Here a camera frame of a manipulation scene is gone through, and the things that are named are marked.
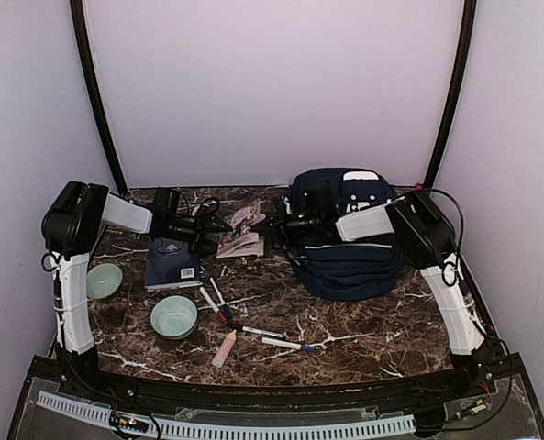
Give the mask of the pink Shakespeare story book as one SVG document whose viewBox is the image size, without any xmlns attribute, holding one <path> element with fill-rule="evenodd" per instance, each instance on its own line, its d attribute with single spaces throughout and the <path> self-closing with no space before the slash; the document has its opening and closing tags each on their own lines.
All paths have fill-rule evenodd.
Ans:
<svg viewBox="0 0 544 440">
<path fill-rule="evenodd" d="M 264 237 L 253 227 L 266 219 L 261 211 L 261 201 L 256 200 L 237 210 L 227 219 L 232 227 L 218 241 L 217 259 L 238 257 L 262 257 L 264 255 Z"/>
</svg>

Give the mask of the navy blue student backpack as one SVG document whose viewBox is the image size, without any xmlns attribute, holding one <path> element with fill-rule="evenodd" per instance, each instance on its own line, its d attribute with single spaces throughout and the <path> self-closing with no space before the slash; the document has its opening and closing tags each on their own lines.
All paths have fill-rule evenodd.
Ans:
<svg viewBox="0 0 544 440">
<path fill-rule="evenodd" d="M 394 188 L 379 174 L 365 169 L 323 168 L 294 178 L 287 191 L 292 213 L 305 208 L 304 189 L 311 182 L 329 184 L 336 218 L 394 198 Z M 335 228 L 331 244 L 299 240 L 286 246 L 294 273 L 314 296 L 356 302 L 384 296 L 398 281 L 403 256 L 394 234 L 367 236 L 346 242 Z"/>
</svg>

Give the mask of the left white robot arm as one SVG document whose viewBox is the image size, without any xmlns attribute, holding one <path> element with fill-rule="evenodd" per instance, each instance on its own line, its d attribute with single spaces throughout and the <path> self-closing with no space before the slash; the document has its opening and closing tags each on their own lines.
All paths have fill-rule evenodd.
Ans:
<svg viewBox="0 0 544 440">
<path fill-rule="evenodd" d="M 159 187 L 153 200 L 141 205 L 115 195 L 101 184 L 68 181 L 44 215 L 41 233 L 46 252 L 41 267 L 53 280 L 56 316 L 55 352 L 71 374 L 73 387 L 88 400 L 107 392 L 98 367 L 98 352 L 89 321 L 87 275 L 102 230 L 114 226 L 150 239 L 173 239 L 191 252 L 216 252 L 214 235 L 231 231 L 219 217 L 220 201 L 210 197 L 194 212 L 179 210 L 182 194 Z"/>
</svg>

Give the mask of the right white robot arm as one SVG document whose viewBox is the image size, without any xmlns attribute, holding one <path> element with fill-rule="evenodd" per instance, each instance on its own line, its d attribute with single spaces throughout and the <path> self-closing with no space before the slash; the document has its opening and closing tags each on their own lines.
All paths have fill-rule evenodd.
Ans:
<svg viewBox="0 0 544 440">
<path fill-rule="evenodd" d="M 254 231 L 283 248 L 293 270 L 316 297 L 343 302 L 383 296 L 397 282 L 403 262 L 418 270 L 447 329 L 453 371 L 446 389 L 468 396 L 482 381 L 487 334 L 461 271 L 462 230 L 455 230 L 427 190 L 340 214 L 325 185 L 304 192 L 306 207 L 285 198 Z"/>
</svg>

